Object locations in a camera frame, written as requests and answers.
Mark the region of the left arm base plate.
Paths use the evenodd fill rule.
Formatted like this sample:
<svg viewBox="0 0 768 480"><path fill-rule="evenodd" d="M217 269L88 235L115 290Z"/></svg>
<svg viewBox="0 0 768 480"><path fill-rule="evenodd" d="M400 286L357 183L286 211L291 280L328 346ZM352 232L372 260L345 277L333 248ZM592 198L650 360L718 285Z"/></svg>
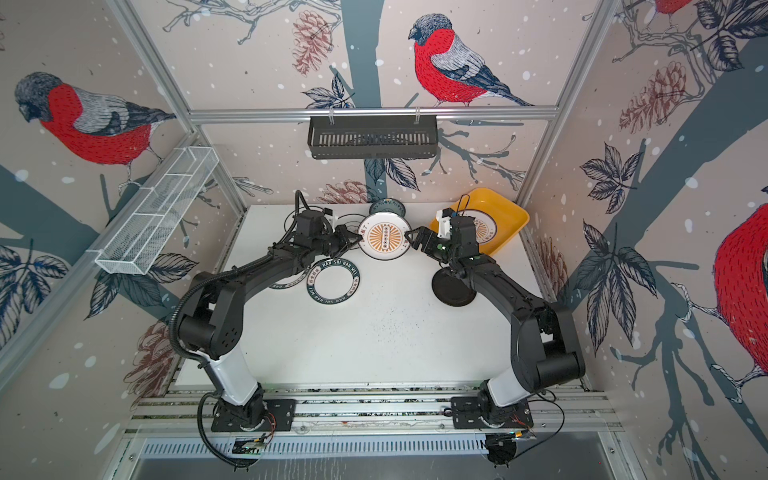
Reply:
<svg viewBox="0 0 768 480"><path fill-rule="evenodd" d="M288 432L296 406L294 399L257 399L244 406L218 400L211 430L216 433Z"/></svg>

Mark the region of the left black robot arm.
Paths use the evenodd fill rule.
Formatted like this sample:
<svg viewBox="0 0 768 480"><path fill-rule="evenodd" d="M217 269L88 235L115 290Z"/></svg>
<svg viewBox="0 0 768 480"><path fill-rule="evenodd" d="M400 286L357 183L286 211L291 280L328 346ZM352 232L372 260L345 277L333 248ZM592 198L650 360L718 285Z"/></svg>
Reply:
<svg viewBox="0 0 768 480"><path fill-rule="evenodd" d="M263 388L251 374L239 342L244 307L256 294L310 268L322 256L336 259L362 236L344 225L333 227L330 211L304 210L267 253L242 267L217 274L203 272L179 300L168 321L176 353L205 371L219 408L247 428L267 416Z"/></svg>

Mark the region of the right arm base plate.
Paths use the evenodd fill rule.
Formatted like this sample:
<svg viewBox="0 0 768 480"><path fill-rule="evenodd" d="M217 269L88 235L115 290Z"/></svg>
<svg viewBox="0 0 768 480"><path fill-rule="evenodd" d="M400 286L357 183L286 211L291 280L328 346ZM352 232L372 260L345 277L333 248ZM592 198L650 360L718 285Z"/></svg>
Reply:
<svg viewBox="0 0 768 480"><path fill-rule="evenodd" d="M455 396L450 398L450 418L457 430L522 429L533 427L529 404L526 400L499 407L485 395Z"/></svg>

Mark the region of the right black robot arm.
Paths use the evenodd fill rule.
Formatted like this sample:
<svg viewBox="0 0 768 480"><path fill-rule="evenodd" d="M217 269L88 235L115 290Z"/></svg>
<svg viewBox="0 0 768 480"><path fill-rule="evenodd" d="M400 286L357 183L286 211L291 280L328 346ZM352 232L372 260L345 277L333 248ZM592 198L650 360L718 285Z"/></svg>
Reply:
<svg viewBox="0 0 768 480"><path fill-rule="evenodd" d="M510 324L510 366L484 381L481 417L496 426L513 408L550 387L582 378L586 365L571 311L534 295L479 250L474 219L447 211L449 233L422 226L405 233L411 247L443 264L447 276L491 302Z"/></svg>

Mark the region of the orange sunburst plate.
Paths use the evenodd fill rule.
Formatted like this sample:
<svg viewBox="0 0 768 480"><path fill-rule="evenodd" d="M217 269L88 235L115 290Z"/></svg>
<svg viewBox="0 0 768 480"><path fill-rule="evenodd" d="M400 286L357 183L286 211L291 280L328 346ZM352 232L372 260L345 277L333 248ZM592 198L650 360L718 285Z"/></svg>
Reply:
<svg viewBox="0 0 768 480"><path fill-rule="evenodd" d="M474 214L476 239L480 245L485 245L493 240L497 234L495 221L484 212Z"/></svg>
<svg viewBox="0 0 768 480"><path fill-rule="evenodd" d="M410 243L405 234L410 230L410 224L395 213L375 213L359 224L358 234L362 237L359 246L374 260L395 260L409 250Z"/></svg>

